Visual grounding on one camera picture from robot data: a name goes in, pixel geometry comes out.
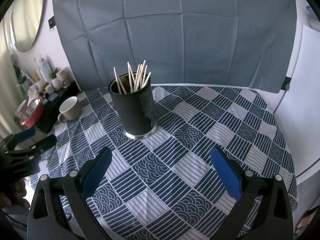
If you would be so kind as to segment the person's left hand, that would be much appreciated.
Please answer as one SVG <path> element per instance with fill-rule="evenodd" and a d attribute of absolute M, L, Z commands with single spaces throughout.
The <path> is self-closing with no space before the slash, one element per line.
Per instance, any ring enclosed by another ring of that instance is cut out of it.
<path fill-rule="evenodd" d="M 1 208 L 19 205 L 29 209 L 30 203 L 25 199 L 26 195 L 24 179 L 20 179 L 10 186 L 8 183 L 1 183 Z"/>

